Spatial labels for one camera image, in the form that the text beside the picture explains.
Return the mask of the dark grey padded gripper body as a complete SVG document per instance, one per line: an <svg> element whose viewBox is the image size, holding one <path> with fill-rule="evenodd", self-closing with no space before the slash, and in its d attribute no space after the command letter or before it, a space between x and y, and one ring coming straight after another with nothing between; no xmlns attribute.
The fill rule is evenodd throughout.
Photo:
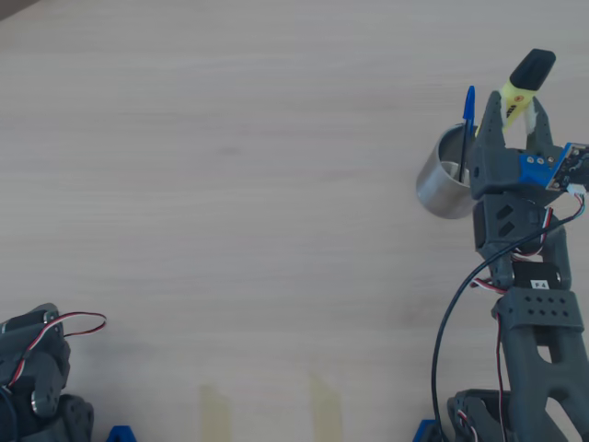
<svg viewBox="0 0 589 442"><path fill-rule="evenodd" d="M477 252L495 254L540 230L546 207L562 194L561 188L547 187L563 156L563 149L556 147L555 151L473 150Z"/></svg>

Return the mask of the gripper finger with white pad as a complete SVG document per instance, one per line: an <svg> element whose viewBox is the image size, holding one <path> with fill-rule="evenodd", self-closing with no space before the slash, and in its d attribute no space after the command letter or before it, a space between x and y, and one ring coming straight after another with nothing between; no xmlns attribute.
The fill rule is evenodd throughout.
<svg viewBox="0 0 589 442"><path fill-rule="evenodd" d="M506 148L503 135L502 95L493 90L479 125L478 135L473 145L474 151L500 151Z"/></svg>
<svg viewBox="0 0 589 442"><path fill-rule="evenodd" d="M526 130L526 151L555 151L550 130L549 117L537 98L527 106L524 112Z"/></svg>

